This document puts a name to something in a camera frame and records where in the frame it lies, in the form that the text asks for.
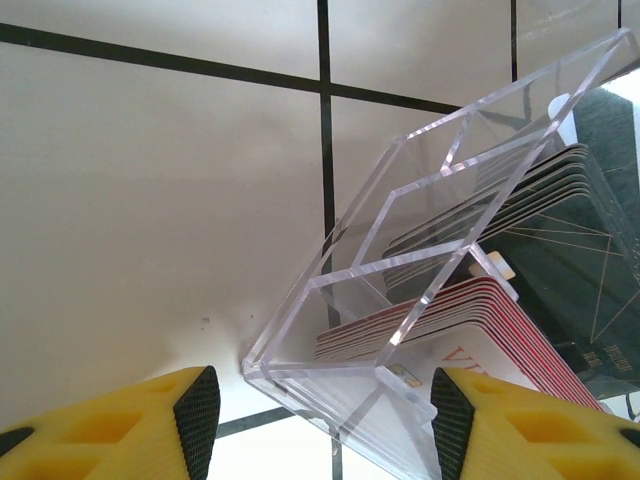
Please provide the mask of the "clear acrylic card holder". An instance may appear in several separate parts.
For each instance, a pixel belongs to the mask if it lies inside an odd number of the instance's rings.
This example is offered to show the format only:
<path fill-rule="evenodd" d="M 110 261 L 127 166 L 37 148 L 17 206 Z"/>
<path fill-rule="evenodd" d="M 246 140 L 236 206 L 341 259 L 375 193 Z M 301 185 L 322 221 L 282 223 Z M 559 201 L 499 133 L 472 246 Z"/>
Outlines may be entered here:
<path fill-rule="evenodd" d="M 394 142 L 244 359 L 245 380 L 401 480 L 442 480 L 431 387 L 447 367 L 416 389 L 386 362 L 447 287 L 492 277 L 522 308 L 513 268 L 480 235 L 539 161 L 587 146 L 574 108 L 597 88 L 640 104 L 631 31 Z M 534 324 L 599 405 L 640 393 L 576 371 Z"/>

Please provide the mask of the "red edged card stack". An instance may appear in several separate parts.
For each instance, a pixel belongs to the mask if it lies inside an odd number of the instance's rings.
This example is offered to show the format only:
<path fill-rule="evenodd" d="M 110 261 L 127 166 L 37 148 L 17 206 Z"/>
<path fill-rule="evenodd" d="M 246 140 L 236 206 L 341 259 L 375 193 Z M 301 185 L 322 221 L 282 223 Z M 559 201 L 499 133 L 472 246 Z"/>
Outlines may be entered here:
<path fill-rule="evenodd" d="M 600 407 L 523 309 L 488 276 L 441 290 L 386 365 L 416 389 L 430 369 L 454 367 Z"/>

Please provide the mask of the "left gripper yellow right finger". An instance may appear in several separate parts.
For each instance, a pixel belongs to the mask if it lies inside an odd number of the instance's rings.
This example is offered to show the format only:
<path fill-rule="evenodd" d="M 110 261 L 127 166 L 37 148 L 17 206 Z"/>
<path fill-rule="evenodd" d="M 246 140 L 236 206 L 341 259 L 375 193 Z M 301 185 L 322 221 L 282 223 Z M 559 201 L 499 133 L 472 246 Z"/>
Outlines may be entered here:
<path fill-rule="evenodd" d="M 442 480 L 640 480 L 640 424 L 459 368 L 431 387 Z"/>

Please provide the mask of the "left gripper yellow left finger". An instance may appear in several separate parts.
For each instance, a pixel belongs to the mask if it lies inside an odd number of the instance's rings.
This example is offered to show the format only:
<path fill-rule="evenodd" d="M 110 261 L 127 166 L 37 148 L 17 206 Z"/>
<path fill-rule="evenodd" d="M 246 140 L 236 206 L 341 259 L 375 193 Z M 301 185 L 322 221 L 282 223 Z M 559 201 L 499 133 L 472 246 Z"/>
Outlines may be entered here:
<path fill-rule="evenodd" d="M 0 480 L 207 480 L 220 416 L 211 365 L 0 431 Z"/>

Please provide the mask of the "dark green card stack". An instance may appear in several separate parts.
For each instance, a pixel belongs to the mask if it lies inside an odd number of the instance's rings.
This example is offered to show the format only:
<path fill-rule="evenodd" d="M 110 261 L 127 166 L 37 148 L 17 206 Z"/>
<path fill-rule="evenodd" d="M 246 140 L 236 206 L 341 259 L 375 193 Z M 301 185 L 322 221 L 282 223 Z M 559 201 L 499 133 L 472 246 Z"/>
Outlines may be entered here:
<path fill-rule="evenodd" d="M 633 153 L 539 161 L 480 235 L 519 303 L 578 372 L 640 382 L 640 180 Z"/>

